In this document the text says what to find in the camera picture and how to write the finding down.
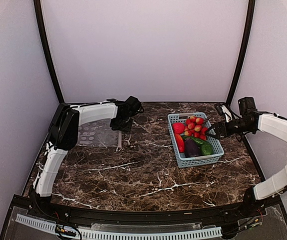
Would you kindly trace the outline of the red toy berry bunch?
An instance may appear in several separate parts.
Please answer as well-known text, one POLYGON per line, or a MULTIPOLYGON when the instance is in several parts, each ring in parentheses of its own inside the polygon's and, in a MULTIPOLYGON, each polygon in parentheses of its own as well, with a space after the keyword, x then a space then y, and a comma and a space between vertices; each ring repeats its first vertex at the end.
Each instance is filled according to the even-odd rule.
POLYGON ((195 115, 189 116, 185 120, 183 135, 206 141, 206 130, 208 129, 206 126, 207 122, 208 120, 206 118, 197 117, 195 115))

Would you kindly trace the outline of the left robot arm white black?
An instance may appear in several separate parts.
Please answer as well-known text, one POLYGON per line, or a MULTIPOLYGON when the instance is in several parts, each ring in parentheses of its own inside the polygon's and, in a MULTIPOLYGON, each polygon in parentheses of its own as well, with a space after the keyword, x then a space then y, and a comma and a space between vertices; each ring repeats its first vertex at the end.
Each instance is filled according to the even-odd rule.
POLYGON ((107 99, 86 104, 59 104, 48 128, 46 160, 41 165, 32 190, 41 198, 52 195, 53 184, 65 156, 78 142, 79 127, 109 119, 113 131, 130 132, 133 117, 143 110, 141 102, 133 96, 127 100, 107 99))

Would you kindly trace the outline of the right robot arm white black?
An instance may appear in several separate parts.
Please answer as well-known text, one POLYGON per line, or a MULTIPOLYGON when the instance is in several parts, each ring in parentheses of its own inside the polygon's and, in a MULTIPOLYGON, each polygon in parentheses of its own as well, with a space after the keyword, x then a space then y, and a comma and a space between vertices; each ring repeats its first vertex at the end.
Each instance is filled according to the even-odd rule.
POLYGON ((240 118, 227 116, 224 121, 214 123, 205 133, 218 140, 232 135, 246 133, 264 137, 251 137, 257 157, 266 157, 267 163, 260 159, 259 164, 267 177, 266 180, 249 187, 239 205, 238 212, 243 217, 254 216, 269 200, 287 191, 287 118, 276 113, 249 110, 240 118))

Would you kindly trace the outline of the purple toy eggplant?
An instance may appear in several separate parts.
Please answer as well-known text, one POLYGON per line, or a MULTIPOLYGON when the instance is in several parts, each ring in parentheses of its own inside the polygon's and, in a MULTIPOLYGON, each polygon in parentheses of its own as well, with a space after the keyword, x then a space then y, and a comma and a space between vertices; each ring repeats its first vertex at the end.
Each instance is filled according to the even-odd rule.
POLYGON ((199 157, 202 155, 200 148, 191 138, 187 138, 184 141, 184 148, 184 155, 186 158, 199 157))

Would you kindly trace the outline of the clear dotted zip top bag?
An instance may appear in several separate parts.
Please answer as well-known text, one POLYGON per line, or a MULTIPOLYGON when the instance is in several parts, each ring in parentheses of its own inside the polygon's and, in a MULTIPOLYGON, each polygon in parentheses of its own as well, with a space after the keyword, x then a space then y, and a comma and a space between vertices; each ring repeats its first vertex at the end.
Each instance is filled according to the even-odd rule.
POLYGON ((82 147, 122 147, 121 131, 112 130, 110 119, 84 123, 78 127, 77 146, 82 147))

